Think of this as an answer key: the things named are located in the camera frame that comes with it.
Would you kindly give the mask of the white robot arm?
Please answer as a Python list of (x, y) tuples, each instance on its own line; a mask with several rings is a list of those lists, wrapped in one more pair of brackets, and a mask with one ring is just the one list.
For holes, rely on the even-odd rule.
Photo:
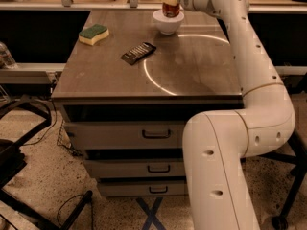
[(195, 230), (260, 230), (241, 160), (283, 146), (295, 129), (288, 92), (248, 20), (246, 0), (161, 0), (221, 19), (244, 106), (193, 116), (182, 147)]

